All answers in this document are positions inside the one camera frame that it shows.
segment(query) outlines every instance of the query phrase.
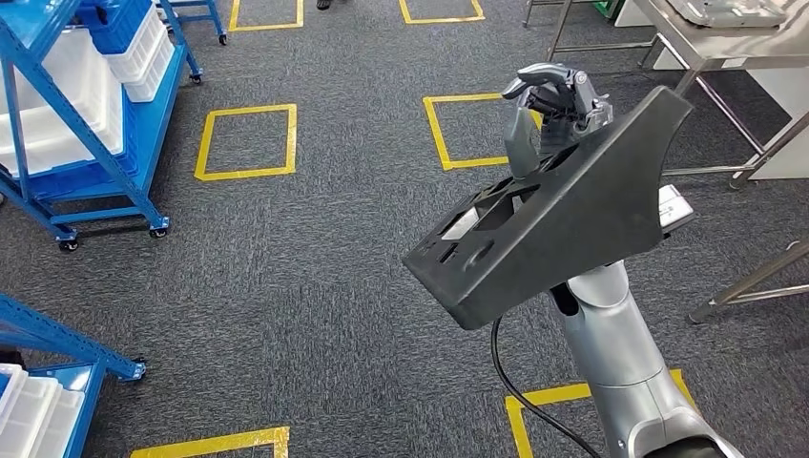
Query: yellow floor marking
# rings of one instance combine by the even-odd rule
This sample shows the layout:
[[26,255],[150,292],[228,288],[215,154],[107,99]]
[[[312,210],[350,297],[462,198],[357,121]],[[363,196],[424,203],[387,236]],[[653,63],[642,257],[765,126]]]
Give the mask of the yellow floor marking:
[[[218,116],[250,115],[265,112],[287,112],[286,122],[286,157],[282,167],[265,169],[236,170],[233,172],[205,172],[208,164],[208,152],[211,148],[211,137],[214,135],[214,123]],[[294,103],[283,105],[266,105],[262,107],[228,108],[213,110],[205,117],[205,127],[202,129],[202,140],[199,142],[197,167],[194,177],[202,181],[215,181],[218,179],[236,179],[251,177],[268,177],[272,175],[286,175],[295,173],[295,149],[298,144],[298,106]]]
[[289,427],[271,427],[198,441],[135,450],[130,458],[186,458],[272,444],[273,458],[289,457]]
[[[688,392],[688,387],[685,386],[685,381],[682,378],[682,370],[673,369],[671,373],[674,384],[677,385],[688,402],[696,408],[694,398],[691,397],[691,393]],[[548,404],[589,398],[591,393],[590,387],[587,386],[587,384],[576,384],[523,393],[523,396],[535,406],[545,406]],[[514,435],[514,444],[517,446],[517,456],[519,458],[533,458],[529,434],[526,430],[525,421],[523,420],[523,408],[525,407],[522,403],[517,401],[517,398],[513,396],[506,397],[506,412],[508,413],[508,422],[511,425],[511,433]]]
[[[480,102],[485,100],[501,100],[502,97],[498,93],[484,93],[484,94],[463,94],[463,95],[435,95],[424,98],[425,110],[427,111],[427,120],[429,120],[430,131],[435,140],[435,149],[438,151],[438,158],[441,160],[441,167],[444,170],[460,169],[464,167],[480,167],[484,165],[501,165],[508,164],[508,158],[505,156],[495,157],[481,157],[477,159],[460,159],[452,160],[449,158],[449,153],[446,150],[446,143],[444,142],[444,134],[441,132],[441,125],[438,122],[438,116],[435,114],[435,104],[444,102]],[[542,127],[542,116],[531,110],[536,128]]]
[[432,19],[413,19],[412,17],[410,17],[410,10],[407,8],[407,0],[399,0],[399,9],[402,10],[402,17],[404,18],[405,24],[443,24],[449,22],[482,21],[486,19],[483,15],[483,9],[480,8],[480,3],[478,3],[478,0],[471,0],[471,2],[472,8],[475,10],[475,15],[467,17],[436,17]]
[[298,27],[303,27],[303,0],[296,0],[295,22],[290,24],[270,24],[267,26],[240,26],[238,24],[240,6],[241,2],[239,0],[233,0],[233,7],[230,10],[230,24],[228,25],[228,31],[274,31],[278,29],[296,29]]

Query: blue shelf frame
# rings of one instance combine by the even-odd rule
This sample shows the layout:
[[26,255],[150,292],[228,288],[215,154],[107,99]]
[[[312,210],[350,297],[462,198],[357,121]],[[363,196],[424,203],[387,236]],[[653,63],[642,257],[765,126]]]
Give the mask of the blue shelf frame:
[[196,21],[212,21],[214,23],[214,27],[217,29],[217,35],[219,36],[219,43],[222,45],[227,43],[227,32],[222,28],[222,21],[219,20],[219,13],[217,11],[217,3],[215,0],[189,0],[184,2],[175,2],[172,4],[174,8],[183,8],[183,7],[207,7],[208,14],[197,14],[193,16],[179,16],[178,20],[180,24],[186,22],[196,22]]
[[[43,6],[46,4],[53,4],[55,7],[48,9]],[[11,137],[19,164],[18,179],[5,170],[0,170],[0,194],[26,210],[61,243],[76,239],[78,233],[69,224],[80,221],[142,215],[149,222],[151,230],[165,230],[169,226],[169,218],[162,215],[149,199],[149,189],[174,107],[183,61],[188,62],[191,68],[190,76],[195,82],[201,80],[202,70],[188,48],[171,3],[168,0],[160,0],[160,6],[166,11],[175,31],[175,54],[155,99],[149,103],[132,104],[137,123],[138,142],[134,153],[138,171],[133,177],[127,176],[70,101],[53,84],[51,76],[41,65],[42,59],[73,17],[78,5],[79,0],[48,2],[29,0],[0,4],[0,71],[3,73],[6,87]],[[18,110],[14,67],[59,114],[113,181],[77,189],[57,198],[37,198],[32,193],[25,156],[24,133]],[[57,201],[109,196],[126,196],[133,205],[72,214],[57,214],[52,207]],[[77,245],[67,246],[71,247],[69,249],[75,249]]]
[[29,375],[54,377],[66,389],[84,392],[65,458],[81,456],[107,374],[121,382],[133,382],[146,372],[144,363],[130,360],[3,294],[0,294],[0,329],[0,344],[61,353],[77,360],[28,370]]

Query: robotic hand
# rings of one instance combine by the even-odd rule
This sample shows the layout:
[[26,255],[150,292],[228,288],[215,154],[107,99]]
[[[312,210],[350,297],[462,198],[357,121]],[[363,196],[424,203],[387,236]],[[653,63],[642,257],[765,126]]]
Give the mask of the robotic hand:
[[[515,178],[525,177],[583,135],[612,122],[608,95],[598,95],[584,72],[560,64],[533,64],[517,72],[502,92],[517,100],[505,133],[506,153]],[[542,115],[539,151],[531,142],[530,110]]]

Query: white storage box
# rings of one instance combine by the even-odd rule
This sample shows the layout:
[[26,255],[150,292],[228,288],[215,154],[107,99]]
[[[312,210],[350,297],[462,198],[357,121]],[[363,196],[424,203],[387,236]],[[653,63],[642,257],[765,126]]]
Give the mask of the white storage box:
[[0,364],[0,374],[9,377],[9,383],[0,396],[0,425],[5,425],[11,415],[11,408],[17,402],[20,390],[28,379],[28,372],[17,364]]
[[16,402],[10,406],[8,418],[0,424],[0,458],[29,456],[58,390],[56,379],[26,378]]
[[135,32],[127,51],[104,56],[118,81],[121,83],[137,81],[149,67],[160,38],[165,34],[166,28],[160,22],[155,5],[152,4]]
[[[62,32],[43,66],[104,146],[113,154],[121,153],[123,104],[120,84],[107,61],[95,49],[89,32],[86,29]],[[78,160],[93,159],[25,77],[15,73],[29,173],[37,174]],[[9,109],[2,84],[0,90],[0,163],[17,177]]]
[[65,454],[83,402],[83,392],[60,388],[53,397],[50,417],[39,429],[29,458],[54,458]]
[[169,62],[175,52],[175,45],[169,39],[169,35],[163,34],[157,43],[152,61],[137,81],[124,83],[127,95],[133,102],[151,102],[160,89],[163,76],[169,68]]

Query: black bracket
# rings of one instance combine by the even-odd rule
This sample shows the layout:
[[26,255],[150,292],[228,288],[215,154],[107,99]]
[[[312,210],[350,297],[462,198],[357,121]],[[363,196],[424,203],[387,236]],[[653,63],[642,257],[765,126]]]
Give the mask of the black bracket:
[[662,239],[663,158],[691,105],[657,88],[549,167],[463,199],[404,264],[464,329]]

